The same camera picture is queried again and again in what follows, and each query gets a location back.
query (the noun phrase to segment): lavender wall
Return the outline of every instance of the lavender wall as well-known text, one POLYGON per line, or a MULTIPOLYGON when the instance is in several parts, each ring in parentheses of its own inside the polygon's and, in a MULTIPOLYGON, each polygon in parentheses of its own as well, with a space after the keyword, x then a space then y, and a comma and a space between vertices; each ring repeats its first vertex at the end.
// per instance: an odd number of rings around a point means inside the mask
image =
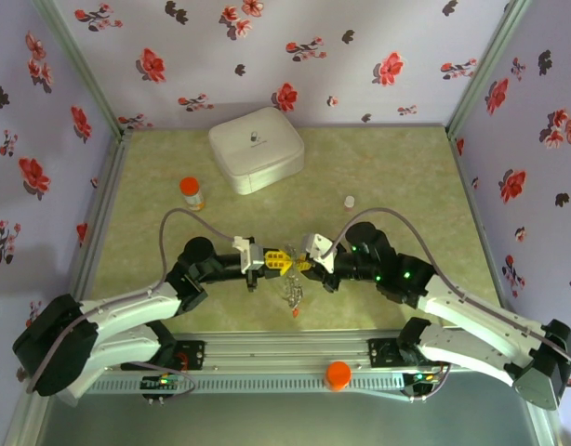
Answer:
POLYGON ((571 326, 571 0, 533 2, 458 148, 505 302, 571 326))
POLYGON ((446 123, 509 0, 53 0, 119 124, 446 123))
POLYGON ((1 3, 0 444, 26 386, 12 344, 68 291, 111 137, 31 2, 1 3))

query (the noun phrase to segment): orange cap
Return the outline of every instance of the orange cap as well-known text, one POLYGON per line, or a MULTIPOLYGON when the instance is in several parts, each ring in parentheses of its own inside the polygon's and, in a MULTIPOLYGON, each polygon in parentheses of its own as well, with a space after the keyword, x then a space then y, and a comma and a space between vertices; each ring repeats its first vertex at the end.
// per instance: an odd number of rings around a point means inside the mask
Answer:
POLYGON ((352 369, 345 362, 333 362, 326 369, 325 380, 331 390, 339 392, 352 380, 352 369))
POLYGON ((194 195, 199 191, 199 182, 196 178, 186 177, 180 182, 180 191, 184 195, 194 195))

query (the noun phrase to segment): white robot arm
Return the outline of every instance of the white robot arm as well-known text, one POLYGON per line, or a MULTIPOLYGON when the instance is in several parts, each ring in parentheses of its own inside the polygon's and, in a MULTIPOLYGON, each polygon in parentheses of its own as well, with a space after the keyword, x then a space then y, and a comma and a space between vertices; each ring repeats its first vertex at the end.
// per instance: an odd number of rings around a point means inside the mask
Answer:
POLYGON ((551 340, 571 356, 571 330, 559 321, 542 325, 485 302, 453 285, 416 257, 397 254, 385 234, 367 222, 345 233, 351 252, 320 234, 304 240, 313 266, 302 273, 329 292, 341 280, 372 282, 388 299, 450 321, 462 330, 444 329, 412 318, 397 344, 409 361, 441 361, 488 374, 512 386, 544 409, 558 407, 571 375, 571 363, 540 341, 551 340))
MULTIPOLYGON (((412 318, 397 339, 398 353, 407 363, 457 364, 495 377, 539 407, 558 406, 571 363, 539 338, 550 339, 571 355, 566 325, 542 325, 457 293, 458 288, 451 289, 432 265, 395 253, 385 234, 370 223, 351 226, 346 239, 351 252, 339 245, 327 256, 333 243, 320 234, 308 236, 303 244, 307 268, 302 273, 328 292, 337 291, 342 280, 372 282, 391 301, 463 329, 412 318), (516 327, 525 327, 525 333, 516 327)), ((194 309, 206 297, 201 283, 240 279, 254 291, 258 278, 283 273, 264 260, 277 250, 262 248, 254 239, 234 238, 232 246, 240 254, 218 256, 211 241, 196 237, 159 286, 104 301, 77 303, 70 295, 54 299, 13 347, 30 375, 46 362, 35 389, 43 396, 59 393, 74 403, 105 367, 134 361, 165 363, 175 341, 159 320, 194 309), (52 354, 49 350, 70 325, 72 330, 52 354)))

